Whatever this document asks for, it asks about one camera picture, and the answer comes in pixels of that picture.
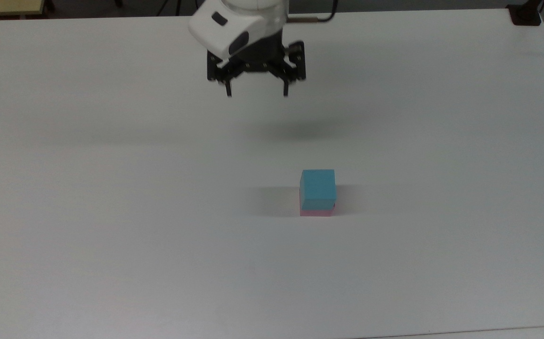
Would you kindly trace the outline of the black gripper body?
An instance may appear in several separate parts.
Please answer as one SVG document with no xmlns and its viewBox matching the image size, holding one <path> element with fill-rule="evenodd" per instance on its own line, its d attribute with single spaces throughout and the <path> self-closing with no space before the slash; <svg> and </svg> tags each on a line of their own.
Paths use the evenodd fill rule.
<svg viewBox="0 0 544 339">
<path fill-rule="evenodd" d="M 212 52 L 207 54 L 207 80 L 230 85 L 231 80 L 243 73 L 269 73 L 281 79 L 285 86 L 296 81 L 306 80 L 305 44 L 294 41 L 288 46 L 277 43 L 271 46 L 268 55 L 257 56 L 263 48 L 251 45 L 227 59 L 222 59 Z"/>
</svg>

